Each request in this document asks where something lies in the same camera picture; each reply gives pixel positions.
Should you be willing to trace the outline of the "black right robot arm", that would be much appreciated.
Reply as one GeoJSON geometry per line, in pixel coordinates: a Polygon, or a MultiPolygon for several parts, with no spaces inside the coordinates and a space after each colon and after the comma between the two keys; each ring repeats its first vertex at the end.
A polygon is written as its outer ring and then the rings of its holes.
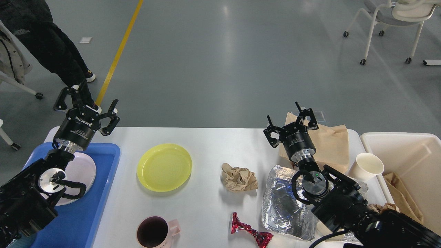
{"type": "Polygon", "coordinates": [[[291,191],[297,201],[312,205],[312,213],[330,229],[331,234],[315,241],[314,248],[335,236],[353,233],[360,245],[345,243],[345,248],[439,248],[440,236],[407,215],[387,209],[378,213],[359,193],[360,186],[329,165],[320,169],[309,130],[318,129],[311,108],[296,102],[296,121],[283,127],[273,125],[270,116],[263,130],[269,144],[283,144],[288,158],[298,167],[291,179],[291,191]]]}

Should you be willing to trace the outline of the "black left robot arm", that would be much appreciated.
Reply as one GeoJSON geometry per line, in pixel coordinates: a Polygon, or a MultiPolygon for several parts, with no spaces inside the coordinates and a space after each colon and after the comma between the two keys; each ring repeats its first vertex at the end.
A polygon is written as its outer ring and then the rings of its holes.
{"type": "Polygon", "coordinates": [[[55,111],[66,116],[53,137],[52,149],[1,186],[1,247],[6,248],[22,236],[31,236],[44,229],[58,216],[55,206],[60,199],[80,199],[86,185],[68,180],[65,171],[76,151],[84,151],[99,131],[108,136],[120,121],[112,101],[101,113],[83,103],[81,91],[86,83],[60,91],[55,111]]]}

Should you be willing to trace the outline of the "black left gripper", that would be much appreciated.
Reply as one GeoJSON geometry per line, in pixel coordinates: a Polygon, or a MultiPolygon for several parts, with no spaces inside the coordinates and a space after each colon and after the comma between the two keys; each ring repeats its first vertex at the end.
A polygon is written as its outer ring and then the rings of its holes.
{"type": "Polygon", "coordinates": [[[107,112],[100,112],[86,107],[83,101],[83,90],[87,82],[63,88],[53,105],[54,111],[66,113],[65,119],[53,138],[53,148],[65,151],[84,151],[91,143],[96,131],[103,136],[109,136],[120,121],[117,116],[116,106],[118,99],[112,101],[107,112]],[[65,103],[67,96],[71,96],[73,108],[68,110],[65,103]],[[101,125],[101,120],[109,119],[106,126],[101,125]]]}

